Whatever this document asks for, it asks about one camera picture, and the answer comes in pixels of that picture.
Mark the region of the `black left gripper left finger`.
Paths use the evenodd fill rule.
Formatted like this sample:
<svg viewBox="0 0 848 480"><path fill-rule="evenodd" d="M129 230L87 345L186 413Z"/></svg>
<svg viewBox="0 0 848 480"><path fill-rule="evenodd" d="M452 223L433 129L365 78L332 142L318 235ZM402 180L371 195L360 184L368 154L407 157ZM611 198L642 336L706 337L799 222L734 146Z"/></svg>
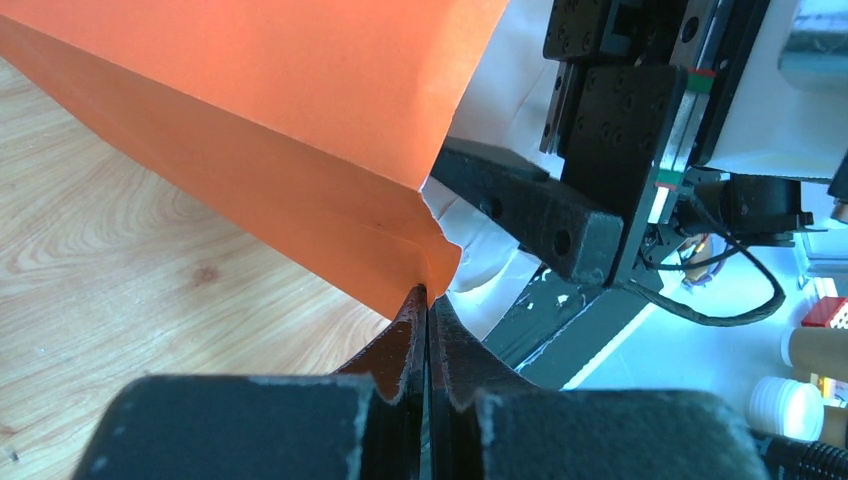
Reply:
<svg viewBox="0 0 848 480"><path fill-rule="evenodd" d="M148 375L108 405L77 479L416 479L427 296L326 375Z"/></svg>

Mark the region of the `orange paper bag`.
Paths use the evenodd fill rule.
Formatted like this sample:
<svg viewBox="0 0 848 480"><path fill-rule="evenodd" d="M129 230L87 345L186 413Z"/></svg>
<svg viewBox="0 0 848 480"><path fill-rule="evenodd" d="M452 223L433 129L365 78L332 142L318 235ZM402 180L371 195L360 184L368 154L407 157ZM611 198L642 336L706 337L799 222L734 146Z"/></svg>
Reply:
<svg viewBox="0 0 848 480"><path fill-rule="evenodd" d="M431 169L539 151L548 1L5 1L1 55L109 145L386 317L486 336L537 263Z"/></svg>

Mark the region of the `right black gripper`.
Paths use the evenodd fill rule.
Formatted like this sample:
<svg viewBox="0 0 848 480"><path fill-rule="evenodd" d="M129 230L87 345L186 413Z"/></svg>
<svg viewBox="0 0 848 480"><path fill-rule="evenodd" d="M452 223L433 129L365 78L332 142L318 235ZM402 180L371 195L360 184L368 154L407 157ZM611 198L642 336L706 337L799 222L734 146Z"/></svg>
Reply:
<svg viewBox="0 0 848 480"><path fill-rule="evenodd" d="M558 63L541 149L562 181L504 147L448 137L431 176L564 282L608 287L678 223L768 10L765 1L556 1Z"/></svg>

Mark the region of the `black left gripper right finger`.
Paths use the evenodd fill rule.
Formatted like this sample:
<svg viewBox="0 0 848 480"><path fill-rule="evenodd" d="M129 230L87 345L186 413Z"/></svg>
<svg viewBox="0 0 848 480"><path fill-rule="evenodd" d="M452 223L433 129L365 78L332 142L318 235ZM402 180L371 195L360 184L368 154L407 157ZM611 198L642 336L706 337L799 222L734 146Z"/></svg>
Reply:
<svg viewBox="0 0 848 480"><path fill-rule="evenodd" d="M436 479L764 479L743 419L687 390L542 388L489 351L446 298L428 316Z"/></svg>

